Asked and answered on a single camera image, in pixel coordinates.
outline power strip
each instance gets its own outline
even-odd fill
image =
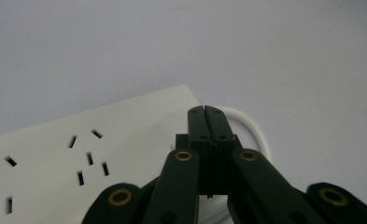
[[[0,135],[0,223],[80,223],[103,189],[144,186],[196,105],[178,86]]]

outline white background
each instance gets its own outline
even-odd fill
[[[179,84],[367,203],[367,0],[0,0],[0,134]]]

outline socket hole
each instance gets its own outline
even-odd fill
[[[75,144],[77,138],[78,138],[77,135],[73,135],[72,139],[70,140],[70,144],[69,144],[70,148],[73,147],[73,145]]]
[[[84,177],[83,177],[83,173],[81,171],[78,172],[78,183],[80,186],[84,185]]]
[[[91,152],[87,153],[88,164],[93,165]]]
[[[13,160],[13,159],[11,159],[11,157],[6,157],[5,158],[5,160],[12,166],[12,167],[14,167],[14,166],[16,166],[17,165],[17,163]]]
[[[92,130],[92,133],[97,136],[99,139],[101,139],[103,137],[103,135],[101,135],[100,133],[98,133],[98,131],[96,130]]]
[[[12,197],[7,198],[7,209],[6,214],[12,213]]]
[[[108,168],[106,162],[102,162],[102,167],[104,168],[105,175],[109,175]]]

